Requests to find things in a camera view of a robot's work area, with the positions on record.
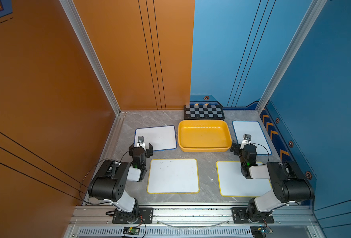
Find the yellow plastic storage box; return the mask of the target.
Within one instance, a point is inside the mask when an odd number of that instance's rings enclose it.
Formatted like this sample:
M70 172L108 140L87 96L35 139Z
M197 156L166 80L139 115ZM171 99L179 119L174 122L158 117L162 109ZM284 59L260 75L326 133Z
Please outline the yellow plastic storage box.
M232 138L222 120L183 120L178 124L178 144L183 152L226 152Z

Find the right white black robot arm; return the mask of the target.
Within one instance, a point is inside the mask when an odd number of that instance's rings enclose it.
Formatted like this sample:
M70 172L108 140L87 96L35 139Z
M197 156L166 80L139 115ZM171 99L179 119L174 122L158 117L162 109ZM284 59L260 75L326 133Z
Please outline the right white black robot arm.
M230 149L240 158L241 172L246 179L265 179L271 183L271 190L252 198L246 210L237 212L238 217L250 223L270 220L275 209L288 204L311 200L314 191L298 164L293 161L257 164L257 147L253 143L233 143Z

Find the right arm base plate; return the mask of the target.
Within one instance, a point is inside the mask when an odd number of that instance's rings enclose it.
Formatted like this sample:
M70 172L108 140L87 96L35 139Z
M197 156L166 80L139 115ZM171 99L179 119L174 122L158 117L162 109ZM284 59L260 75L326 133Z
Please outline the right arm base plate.
M259 212L256 209L248 211L244 207L233 207L231 211L235 224L273 224L275 222L270 212Z

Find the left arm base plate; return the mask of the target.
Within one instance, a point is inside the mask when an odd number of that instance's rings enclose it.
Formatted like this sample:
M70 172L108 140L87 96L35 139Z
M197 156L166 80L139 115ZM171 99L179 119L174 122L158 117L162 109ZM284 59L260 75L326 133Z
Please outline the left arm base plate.
M113 224L151 224L153 221L153 208L139 208L130 213L125 213L117 209L113 212Z

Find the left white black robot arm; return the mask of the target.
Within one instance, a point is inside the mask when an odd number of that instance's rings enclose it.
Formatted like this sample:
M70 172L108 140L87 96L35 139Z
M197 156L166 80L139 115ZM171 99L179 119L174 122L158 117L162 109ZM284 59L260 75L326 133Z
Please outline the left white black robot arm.
M152 209L140 211L138 200L125 191L128 181L141 182L147 172L147 159L153 155L153 145L145 145L142 139L129 147L132 162L105 160L92 179L88 194L115 207L106 215L113 218L114 224L144 223Z

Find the yellow-framed whiteboard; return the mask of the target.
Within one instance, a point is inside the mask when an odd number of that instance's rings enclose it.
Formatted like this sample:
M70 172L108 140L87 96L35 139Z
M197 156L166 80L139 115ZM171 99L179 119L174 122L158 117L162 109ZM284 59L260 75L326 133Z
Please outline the yellow-framed whiteboard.
M272 190L268 179L246 179L240 162L216 163L220 194L223 197L258 197Z
M199 193L196 159L153 159L148 176L148 194Z

